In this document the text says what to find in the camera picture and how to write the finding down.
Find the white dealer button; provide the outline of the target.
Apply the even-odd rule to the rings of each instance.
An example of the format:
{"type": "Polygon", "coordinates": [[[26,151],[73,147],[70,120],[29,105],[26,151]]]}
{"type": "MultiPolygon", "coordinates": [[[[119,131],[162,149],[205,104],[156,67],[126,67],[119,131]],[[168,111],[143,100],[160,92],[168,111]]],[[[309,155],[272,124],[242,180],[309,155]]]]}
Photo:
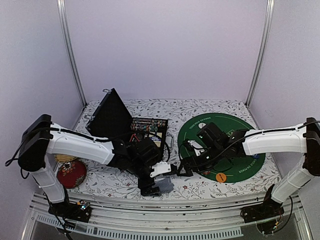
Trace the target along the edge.
{"type": "Polygon", "coordinates": [[[200,122],[199,124],[198,124],[198,127],[200,128],[200,129],[202,129],[204,126],[206,126],[207,124],[206,123],[204,123],[204,122],[200,122]]]}

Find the black poker chip case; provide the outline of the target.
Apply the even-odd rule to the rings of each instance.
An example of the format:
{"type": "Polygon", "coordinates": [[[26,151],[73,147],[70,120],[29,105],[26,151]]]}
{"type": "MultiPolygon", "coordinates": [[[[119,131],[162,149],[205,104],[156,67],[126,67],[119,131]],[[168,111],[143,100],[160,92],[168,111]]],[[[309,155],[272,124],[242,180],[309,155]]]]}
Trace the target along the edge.
{"type": "MultiPolygon", "coordinates": [[[[123,140],[125,143],[131,143],[130,137],[132,134],[139,134],[140,140],[149,138],[151,132],[131,130],[131,123],[133,119],[153,119],[147,117],[133,117],[124,102],[118,95],[117,91],[112,88],[106,91],[106,94],[98,107],[90,117],[85,128],[94,137],[100,138],[117,138],[123,140]]],[[[167,120],[161,118],[154,118],[157,120],[167,120]]],[[[162,133],[160,153],[164,154],[164,149],[167,154],[171,156],[171,149],[166,142],[168,120],[165,129],[158,131],[162,133]]]]}

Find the orange big blind button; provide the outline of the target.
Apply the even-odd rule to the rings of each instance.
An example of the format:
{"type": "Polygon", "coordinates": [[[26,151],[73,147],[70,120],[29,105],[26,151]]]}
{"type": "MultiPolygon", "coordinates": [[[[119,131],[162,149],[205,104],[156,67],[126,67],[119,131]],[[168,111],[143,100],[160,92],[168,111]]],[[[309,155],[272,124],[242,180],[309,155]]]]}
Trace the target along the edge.
{"type": "Polygon", "coordinates": [[[225,183],[227,180],[227,176],[223,172],[219,172],[215,175],[215,179],[219,183],[225,183]]]}

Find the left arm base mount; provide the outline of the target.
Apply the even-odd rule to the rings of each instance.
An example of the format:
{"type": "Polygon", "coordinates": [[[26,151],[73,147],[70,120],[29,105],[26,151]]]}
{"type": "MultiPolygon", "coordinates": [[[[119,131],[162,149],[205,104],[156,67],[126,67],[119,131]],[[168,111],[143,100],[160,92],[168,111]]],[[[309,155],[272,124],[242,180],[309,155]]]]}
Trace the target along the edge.
{"type": "Polygon", "coordinates": [[[67,199],[60,203],[49,202],[48,213],[64,219],[88,223],[92,208],[87,201],[79,200],[77,203],[71,203],[67,199]]]}

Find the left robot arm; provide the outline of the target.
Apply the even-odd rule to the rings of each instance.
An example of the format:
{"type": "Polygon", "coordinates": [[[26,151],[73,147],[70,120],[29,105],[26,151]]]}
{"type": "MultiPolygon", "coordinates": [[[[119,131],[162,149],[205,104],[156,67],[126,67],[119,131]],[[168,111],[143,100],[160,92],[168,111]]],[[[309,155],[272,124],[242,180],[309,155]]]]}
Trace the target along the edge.
{"type": "Polygon", "coordinates": [[[50,115],[43,114],[22,134],[20,145],[4,165],[8,167],[16,161],[21,171],[32,175],[63,217],[70,217],[75,210],[68,201],[66,188],[51,168],[48,161],[51,154],[87,159],[127,171],[137,177],[142,196],[161,194],[154,177],[162,174],[163,161],[151,139],[130,143],[119,137],[93,137],[63,128],[53,123],[50,115]]]}

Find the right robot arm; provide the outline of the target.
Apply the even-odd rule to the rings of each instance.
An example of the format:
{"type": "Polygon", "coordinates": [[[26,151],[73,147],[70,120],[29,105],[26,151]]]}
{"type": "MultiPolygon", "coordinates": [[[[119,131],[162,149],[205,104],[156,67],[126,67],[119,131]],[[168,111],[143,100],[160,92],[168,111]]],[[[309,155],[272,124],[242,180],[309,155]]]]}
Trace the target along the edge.
{"type": "Polygon", "coordinates": [[[199,155],[180,158],[177,175],[189,177],[213,168],[221,159],[263,153],[293,152],[303,156],[297,165],[266,192],[258,213],[269,218],[294,192],[320,175],[320,122],[313,117],[285,128],[242,129],[228,136],[216,124],[205,125],[197,137],[204,143],[199,155]]]}

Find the blue playing card deck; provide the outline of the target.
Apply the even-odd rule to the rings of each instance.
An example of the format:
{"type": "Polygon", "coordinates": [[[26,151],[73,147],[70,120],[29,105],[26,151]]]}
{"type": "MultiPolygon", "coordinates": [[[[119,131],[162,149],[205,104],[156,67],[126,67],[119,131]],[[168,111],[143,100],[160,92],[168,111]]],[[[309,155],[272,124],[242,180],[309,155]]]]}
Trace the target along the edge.
{"type": "Polygon", "coordinates": [[[155,179],[155,186],[159,187],[161,194],[168,194],[174,190],[174,184],[169,176],[160,176],[155,179]]]}

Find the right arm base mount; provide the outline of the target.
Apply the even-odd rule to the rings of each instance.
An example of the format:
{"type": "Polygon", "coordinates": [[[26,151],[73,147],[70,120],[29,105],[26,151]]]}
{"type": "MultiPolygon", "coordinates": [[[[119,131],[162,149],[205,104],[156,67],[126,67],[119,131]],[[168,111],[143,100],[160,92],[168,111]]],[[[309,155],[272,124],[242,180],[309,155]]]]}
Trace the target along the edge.
{"type": "Polygon", "coordinates": [[[244,222],[256,222],[258,231],[263,235],[273,234],[277,230],[283,214],[282,204],[272,200],[243,207],[240,211],[240,216],[244,222]]]}

